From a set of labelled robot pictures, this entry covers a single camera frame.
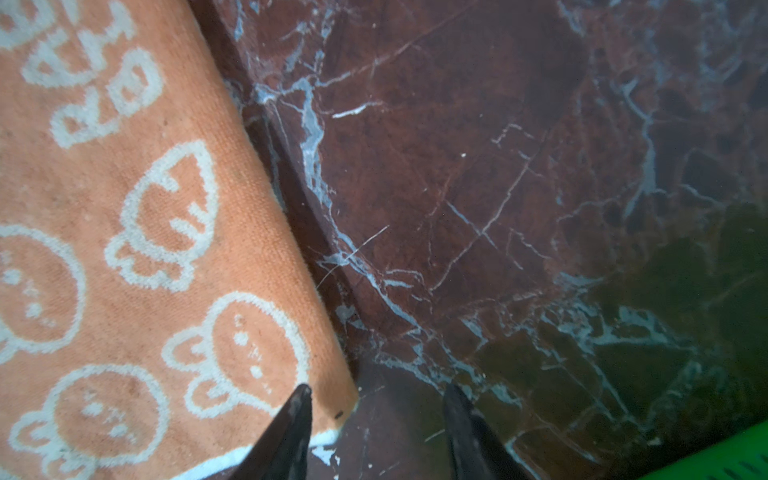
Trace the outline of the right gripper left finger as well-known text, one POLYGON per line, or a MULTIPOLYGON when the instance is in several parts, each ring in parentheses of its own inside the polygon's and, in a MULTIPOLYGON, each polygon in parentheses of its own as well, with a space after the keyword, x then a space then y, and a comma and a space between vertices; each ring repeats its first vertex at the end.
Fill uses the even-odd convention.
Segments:
POLYGON ((312 432, 312 389, 298 385, 230 480, 305 480, 312 432))

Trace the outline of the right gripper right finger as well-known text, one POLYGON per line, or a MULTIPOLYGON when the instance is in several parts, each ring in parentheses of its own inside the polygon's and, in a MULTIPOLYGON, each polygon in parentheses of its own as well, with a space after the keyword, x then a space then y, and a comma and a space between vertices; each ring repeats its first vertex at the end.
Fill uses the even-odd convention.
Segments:
POLYGON ((443 416, 451 478, 454 480, 524 480, 528 476, 457 385, 443 395, 443 416))

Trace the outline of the cream orange patterned towel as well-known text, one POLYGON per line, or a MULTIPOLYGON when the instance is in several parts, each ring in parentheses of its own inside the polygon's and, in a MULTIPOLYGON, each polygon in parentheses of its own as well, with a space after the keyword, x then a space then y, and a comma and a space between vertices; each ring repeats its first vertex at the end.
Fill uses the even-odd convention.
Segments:
POLYGON ((1 5, 1 475, 203 479, 358 394, 184 1, 1 5))

